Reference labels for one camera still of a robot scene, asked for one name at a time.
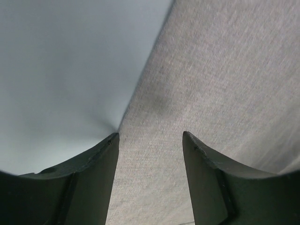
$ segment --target beige cloth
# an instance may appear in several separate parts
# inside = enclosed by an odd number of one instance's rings
[[[299,12],[298,0],[175,2],[120,127],[108,225],[194,220],[184,130],[263,170],[297,160]]]

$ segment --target textured fabric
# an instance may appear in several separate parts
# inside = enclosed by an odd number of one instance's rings
[[[194,220],[184,130],[256,168],[293,164],[299,12],[298,0],[175,2],[120,127],[107,224]]]

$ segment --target smooth gray surface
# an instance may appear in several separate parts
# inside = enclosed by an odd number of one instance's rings
[[[194,220],[184,130],[256,168],[293,164],[299,14],[298,0],[176,1],[120,127],[108,225]]]
[[[0,1],[0,169],[39,172],[116,131],[170,5]]]

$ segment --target gray surface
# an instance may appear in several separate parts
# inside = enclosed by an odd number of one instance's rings
[[[256,168],[293,163],[299,12],[298,0],[176,1],[120,127],[108,225],[194,220],[184,130]]]
[[[118,129],[171,0],[1,0],[0,169],[39,172]]]

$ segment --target cloth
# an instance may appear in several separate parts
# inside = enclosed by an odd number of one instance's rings
[[[108,225],[192,224],[185,130],[270,172],[299,158],[299,12],[298,0],[174,3],[120,127]]]

